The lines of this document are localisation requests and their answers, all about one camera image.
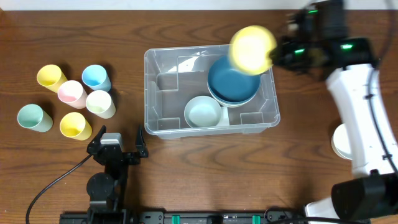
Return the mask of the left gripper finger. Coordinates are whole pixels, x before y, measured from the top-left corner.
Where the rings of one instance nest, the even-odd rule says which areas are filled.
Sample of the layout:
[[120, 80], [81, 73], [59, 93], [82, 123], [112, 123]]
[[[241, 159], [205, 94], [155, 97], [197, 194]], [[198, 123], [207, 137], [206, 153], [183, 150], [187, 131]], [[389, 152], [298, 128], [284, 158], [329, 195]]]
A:
[[87, 146], [87, 153], [88, 154], [97, 154], [101, 150], [101, 138], [103, 134], [106, 132], [106, 126], [102, 125], [101, 129], [97, 133], [97, 135], [90, 141]]
[[149, 157], [149, 151], [147, 149], [147, 145], [144, 140], [144, 134], [143, 134], [141, 125], [139, 125], [139, 127], [137, 129], [136, 150], [137, 150], [137, 153], [139, 154], [139, 157]]

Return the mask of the white cup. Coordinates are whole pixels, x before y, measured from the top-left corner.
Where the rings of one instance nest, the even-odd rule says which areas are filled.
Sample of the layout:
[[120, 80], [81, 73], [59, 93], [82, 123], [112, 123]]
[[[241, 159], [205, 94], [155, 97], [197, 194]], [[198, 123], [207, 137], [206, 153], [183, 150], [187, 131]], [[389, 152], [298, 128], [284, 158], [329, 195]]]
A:
[[86, 108], [103, 119], [109, 119], [116, 113], [111, 95], [103, 90], [95, 90], [87, 96]]

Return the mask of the yellow small bowl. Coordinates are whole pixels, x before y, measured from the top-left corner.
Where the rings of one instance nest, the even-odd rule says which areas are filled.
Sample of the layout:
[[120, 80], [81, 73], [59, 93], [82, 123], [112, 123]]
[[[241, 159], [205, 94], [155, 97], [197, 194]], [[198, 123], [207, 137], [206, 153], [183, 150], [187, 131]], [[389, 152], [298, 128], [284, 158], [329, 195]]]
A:
[[247, 26], [233, 35], [228, 50], [231, 65], [246, 75], [260, 75], [273, 66], [270, 53], [277, 41], [263, 26]]

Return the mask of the light blue cup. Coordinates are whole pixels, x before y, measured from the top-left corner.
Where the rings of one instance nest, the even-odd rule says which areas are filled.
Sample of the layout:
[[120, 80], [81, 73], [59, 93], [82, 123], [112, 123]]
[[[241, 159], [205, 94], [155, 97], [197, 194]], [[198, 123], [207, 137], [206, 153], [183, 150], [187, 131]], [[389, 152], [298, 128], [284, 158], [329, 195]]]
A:
[[86, 67], [81, 75], [82, 81], [92, 90], [110, 91], [111, 82], [108, 73], [101, 65], [90, 65]]

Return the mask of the grey small bowl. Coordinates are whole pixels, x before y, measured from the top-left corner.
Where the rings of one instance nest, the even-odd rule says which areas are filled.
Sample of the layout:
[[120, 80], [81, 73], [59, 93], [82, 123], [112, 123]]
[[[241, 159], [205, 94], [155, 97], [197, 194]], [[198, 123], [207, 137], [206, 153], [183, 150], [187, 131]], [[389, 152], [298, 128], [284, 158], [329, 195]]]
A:
[[221, 121], [220, 104], [209, 96], [196, 96], [185, 106], [184, 118], [191, 128], [216, 126]]

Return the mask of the white small bowl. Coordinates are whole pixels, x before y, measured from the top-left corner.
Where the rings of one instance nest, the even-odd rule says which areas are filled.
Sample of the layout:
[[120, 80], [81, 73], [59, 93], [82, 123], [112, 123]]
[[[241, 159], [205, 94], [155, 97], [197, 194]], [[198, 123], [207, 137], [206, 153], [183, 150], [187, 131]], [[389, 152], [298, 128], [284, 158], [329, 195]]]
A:
[[335, 154], [342, 159], [352, 160], [351, 148], [345, 124], [339, 125], [331, 138], [331, 146]]

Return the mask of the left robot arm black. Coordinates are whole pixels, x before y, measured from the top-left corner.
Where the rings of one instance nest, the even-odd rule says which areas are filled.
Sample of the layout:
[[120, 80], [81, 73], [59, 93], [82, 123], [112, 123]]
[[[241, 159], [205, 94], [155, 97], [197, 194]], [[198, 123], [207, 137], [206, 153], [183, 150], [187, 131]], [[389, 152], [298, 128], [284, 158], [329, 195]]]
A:
[[142, 128], [137, 129], [136, 150], [124, 152], [120, 133], [107, 133], [102, 126], [87, 146], [87, 153], [104, 166], [104, 172], [93, 175], [86, 191], [90, 196], [90, 208], [98, 212], [118, 211], [124, 200], [129, 166], [139, 165], [149, 156]]

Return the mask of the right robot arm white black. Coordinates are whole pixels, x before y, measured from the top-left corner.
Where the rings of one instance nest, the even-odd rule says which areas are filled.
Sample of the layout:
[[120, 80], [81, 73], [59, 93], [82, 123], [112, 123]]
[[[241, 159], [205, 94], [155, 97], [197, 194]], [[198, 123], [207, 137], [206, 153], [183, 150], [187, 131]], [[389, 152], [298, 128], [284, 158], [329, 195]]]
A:
[[304, 223], [362, 223], [397, 213], [397, 141], [382, 101], [380, 60], [370, 41], [350, 37], [343, 1], [310, 1], [289, 19], [291, 35], [271, 53], [298, 73], [321, 68], [346, 126], [353, 179], [304, 209]]

